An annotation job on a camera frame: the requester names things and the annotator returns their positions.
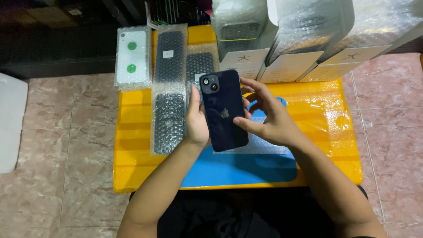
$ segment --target apple logo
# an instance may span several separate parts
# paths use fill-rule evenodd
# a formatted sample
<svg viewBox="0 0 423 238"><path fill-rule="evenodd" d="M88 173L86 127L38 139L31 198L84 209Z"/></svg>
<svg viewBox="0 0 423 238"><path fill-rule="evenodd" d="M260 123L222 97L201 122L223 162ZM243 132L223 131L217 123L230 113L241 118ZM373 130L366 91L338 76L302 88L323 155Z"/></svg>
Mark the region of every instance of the apple logo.
<svg viewBox="0 0 423 238"><path fill-rule="evenodd" d="M226 110L226 108L220 113L220 115L222 115L223 118L227 118L229 117L229 113L228 110Z"/></svg>

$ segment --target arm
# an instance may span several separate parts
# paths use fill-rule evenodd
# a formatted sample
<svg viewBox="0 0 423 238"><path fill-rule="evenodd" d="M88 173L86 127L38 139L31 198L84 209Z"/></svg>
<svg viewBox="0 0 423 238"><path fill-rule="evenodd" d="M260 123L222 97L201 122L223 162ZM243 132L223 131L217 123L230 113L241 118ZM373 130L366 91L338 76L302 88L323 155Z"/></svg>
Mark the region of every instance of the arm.
<svg viewBox="0 0 423 238"><path fill-rule="evenodd" d="M199 106L200 95L194 87L185 118L187 136L138 188L126 208L118 238L157 237L159 218L209 139L204 111Z"/></svg>
<svg viewBox="0 0 423 238"><path fill-rule="evenodd" d="M266 141L286 146L303 170L317 202L339 229L340 237L386 237L370 203L360 189L297 127L285 107L270 90L255 80L241 79L243 91L255 91L247 97L257 103L250 113L261 109L267 118L263 124L236 117L234 123Z"/></svg>

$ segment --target hand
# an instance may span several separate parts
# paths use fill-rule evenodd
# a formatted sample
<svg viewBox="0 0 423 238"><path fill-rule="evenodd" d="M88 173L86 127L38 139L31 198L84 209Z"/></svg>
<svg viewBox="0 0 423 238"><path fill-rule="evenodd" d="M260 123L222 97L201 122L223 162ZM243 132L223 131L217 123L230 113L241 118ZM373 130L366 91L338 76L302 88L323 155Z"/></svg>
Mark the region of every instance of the hand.
<svg viewBox="0 0 423 238"><path fill-rule="evenodd" d="M245 85L241 89L242 94L252 92L246 97L247 101L253 102L257 100L257 103L250 107L250 115L260 109L267 118L263 124L255 123L239 116L235 117L233 122L242 129L275 145L297 146L298 143L301 143L301 140L305 137L304 133L297 127L286 108L267 86L253 79L243 77L239 79Z"/></svg>
<svg viewBox="0 0 423 238"><path fill-rule="evenodd" d="M207 127L206 115L203 104L200 105L200 94L194 85L191 85L190 104L187 115L187 136L189 142L200 147L205 147L209 140L209 128Z"/></svg>

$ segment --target navy blue iphone back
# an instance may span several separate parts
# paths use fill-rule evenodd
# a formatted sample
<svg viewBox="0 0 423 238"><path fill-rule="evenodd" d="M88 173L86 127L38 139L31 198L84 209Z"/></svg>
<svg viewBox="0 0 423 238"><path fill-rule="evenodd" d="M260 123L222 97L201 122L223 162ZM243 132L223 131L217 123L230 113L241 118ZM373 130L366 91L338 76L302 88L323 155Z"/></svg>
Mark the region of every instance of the navy blue iphone back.
<svg viewBox="0 0 423 238"><path fill-rule="evenodd" d="M199 81L213 150L247 145L248 133L232 122L236 116L245 117L238 72L230 69L211 73Z"/></svg>

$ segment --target chinese character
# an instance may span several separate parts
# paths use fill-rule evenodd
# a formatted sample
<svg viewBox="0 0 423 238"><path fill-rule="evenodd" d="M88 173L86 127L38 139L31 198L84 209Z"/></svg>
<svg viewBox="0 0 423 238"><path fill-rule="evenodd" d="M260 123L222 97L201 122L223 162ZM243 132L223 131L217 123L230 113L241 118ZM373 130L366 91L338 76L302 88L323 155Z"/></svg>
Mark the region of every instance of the chinese character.
<svg viewBox="0 0 423 238"><path fill-rule="evenodd" d="M347 57L347 58L345 58L345 59L348 59L348 58L354 59L354 56L356 56L356 55L359 55L359 54L355 53L355 54L353 54L353 55L348 55L349 57Z"/></svg>
<svg viewBox="0 0 423 238"><path fill-rule="evenodd" d="M243 57L238 57L238 58L241 58L240 60L237 60L237 61L241 61L241 60L243 60L243 59L246 59L246 60L249 60L249 59L247 59L249 56L243 56Z"/></svg>

